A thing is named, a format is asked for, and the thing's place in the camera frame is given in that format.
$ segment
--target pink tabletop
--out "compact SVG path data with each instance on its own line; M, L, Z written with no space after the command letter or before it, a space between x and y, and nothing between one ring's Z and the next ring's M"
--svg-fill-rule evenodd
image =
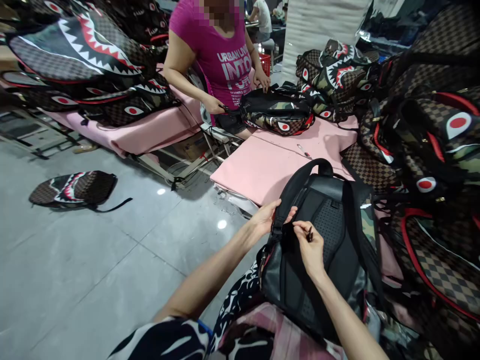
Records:
M356 128L357 119L351 116L341 126ZM295 171L310 161L297 144L313 159L327 159L337 174L353 180L342 166L339 152L353 144L356 138L355 131L342 130L319 118L310 129L298 136L282 137L257 130L210 179L262 206L278 199Z

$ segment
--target person's right hand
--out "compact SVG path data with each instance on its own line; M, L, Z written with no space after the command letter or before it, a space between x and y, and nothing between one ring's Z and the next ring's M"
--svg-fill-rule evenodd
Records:
M224 114L225 110L223 110L219 105L224 105L221 101L213 97L212 95L205 94L205 97L201 101L205 106L205 109L208 111L210 115L215 114Z
M306 273L316 286L320 286L327 277L324 268L324 238L310 221L295 221L293 231L300 242L301 259L305 265ZM307 241L307 236L312 232L312 241Z

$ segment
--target hand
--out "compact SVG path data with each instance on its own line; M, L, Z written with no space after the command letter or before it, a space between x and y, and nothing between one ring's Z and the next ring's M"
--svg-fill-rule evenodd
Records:
M262 68L255 70L255 75L253 75L253 85L255 85L256 88L261 85L263 92L266 93L269 90L270 82L270 78L265 75Z
M272 229L272 223L275 217L275 209L282 202L282 199L278 199L274 202L269 203L268 205L262 206L255 215L251 217L248 221L254 228L254 231L262 237L265 234L268 234ZM292 221L293 217L297 213L298 208L292 206L288 217L286 218L284 224Z
M311 229L312 240L307 241ZM305 265L306 273L313 283L319 287L325 277L328 277L324 268L324 238L310 221L295 221L293 231L300 242L301 259Z
M219 105L224 106L224 104L217 100L215 97L212 95L209 95L205 93L205 97L201 100L203 105L205 106L205 109L208 111L210 115L215 115L215 114L224 114L225 110L223 110Z

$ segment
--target black shorts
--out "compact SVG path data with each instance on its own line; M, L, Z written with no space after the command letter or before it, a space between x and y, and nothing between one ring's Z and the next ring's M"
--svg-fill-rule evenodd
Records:
M247 128L240 116L217 114L213 116L215 119L215 126L225 130L226 132L236 135Z

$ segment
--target pile of backpacks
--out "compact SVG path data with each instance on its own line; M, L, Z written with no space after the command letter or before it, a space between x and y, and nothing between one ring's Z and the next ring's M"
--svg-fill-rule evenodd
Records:
M6 37L24 71L1 78L30 105L120 127L179 104L157 71L168 16L155 1L35 0L20 14L37 25Z
M366 268L382 280L372 302L426 340L410 354L430 359L480 350L479 15L473 2L449 4L381 64L333 40L297 61L297 89L316 99L316 115L357 115L357 142L341 155L361 204ZM384 241L398 276L380 271ZM402 358L397 350L389 354Z

